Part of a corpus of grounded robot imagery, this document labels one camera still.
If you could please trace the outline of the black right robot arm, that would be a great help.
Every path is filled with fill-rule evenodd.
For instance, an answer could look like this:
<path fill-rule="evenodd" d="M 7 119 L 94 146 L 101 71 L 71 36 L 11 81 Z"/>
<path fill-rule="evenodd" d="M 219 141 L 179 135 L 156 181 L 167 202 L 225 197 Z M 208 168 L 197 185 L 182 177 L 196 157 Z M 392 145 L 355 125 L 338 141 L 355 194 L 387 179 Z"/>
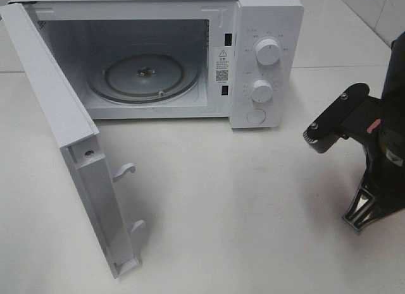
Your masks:
<path fill-rule="evenodd" d="M 303 133 L 320 154 L 340 138 L 363 146 L 366 169 L 343 216 L 357 234 L 404 209 L 404 35 L 391 44 L 381 97 L 369 92 L 365 83 L 351 85 Z"/>

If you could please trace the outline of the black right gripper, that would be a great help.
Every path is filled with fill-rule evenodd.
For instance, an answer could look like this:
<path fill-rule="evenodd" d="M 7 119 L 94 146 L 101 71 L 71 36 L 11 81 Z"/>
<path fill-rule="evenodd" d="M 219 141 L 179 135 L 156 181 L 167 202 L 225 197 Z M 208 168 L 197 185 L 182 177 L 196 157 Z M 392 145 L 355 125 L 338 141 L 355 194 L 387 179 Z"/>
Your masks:
<path fill-rule="evenodd" d="M 355 83 L 345 89 L 304 131 L 307 144 L 325 153 L 342 136 L 339 127 L 362 104 L 370 88 Z M 349 136 L 363 145 L 366 171 L 343 220 L 363 230 L 404 208 L 404 97 L 370 97 L 355 110 L 354 121 L 344 123 Z"/>

